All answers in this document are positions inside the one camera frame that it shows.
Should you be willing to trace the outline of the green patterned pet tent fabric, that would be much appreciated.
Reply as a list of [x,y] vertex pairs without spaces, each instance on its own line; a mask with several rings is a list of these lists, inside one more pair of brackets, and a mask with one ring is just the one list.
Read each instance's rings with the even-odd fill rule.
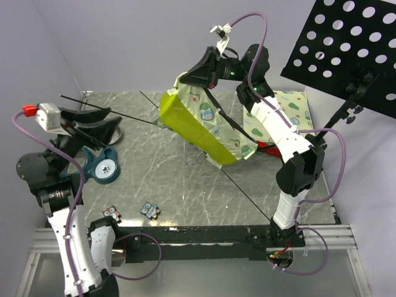
[[251,157],[257,150],[255,139],[227,116],[208,89],[182,84],[183,74],[161,97],[154,125],[198,147],[218,168]]

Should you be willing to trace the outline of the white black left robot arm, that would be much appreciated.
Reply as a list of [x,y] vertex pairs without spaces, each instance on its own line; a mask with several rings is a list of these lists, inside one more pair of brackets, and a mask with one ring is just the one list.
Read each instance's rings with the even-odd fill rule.
[[64,271],[65,296],[119,296],[111,271],[112,249],[122,241],[115,219],[102,217],[85,227],[83,186],[88,173],[75,160],[84,148],[106,150],[121,117],[110,108],[72,111],[52,103],[25,105],[14,126],[45,151],[19,158],[16,172],[24,180],[52,227]]

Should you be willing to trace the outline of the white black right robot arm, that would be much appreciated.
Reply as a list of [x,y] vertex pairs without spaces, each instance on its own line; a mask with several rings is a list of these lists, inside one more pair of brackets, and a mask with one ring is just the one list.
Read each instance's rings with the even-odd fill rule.
[[180,82],[201,87],[206,95],[219,80],[239,83],[236,88],[239,102],[269,133],[282,158],[282,167],[276,174],[280,198],[270,221],[271,242],[281,247],[300,232],[299,211],[322,171],[325,154],[314,136],[302,136],[287,118],[265,79],[268,69],[269,52],[264,46],[251,45],[242,58],[230,58],[209,46]]

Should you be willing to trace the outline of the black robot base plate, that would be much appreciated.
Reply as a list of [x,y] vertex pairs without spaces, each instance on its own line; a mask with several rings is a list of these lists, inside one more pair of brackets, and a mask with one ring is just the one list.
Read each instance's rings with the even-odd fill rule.
[[279,235],[269,225],[117,227],[115,249],[126,263],[158,260],[266,260],[274,249],[302,248],[302,232]]

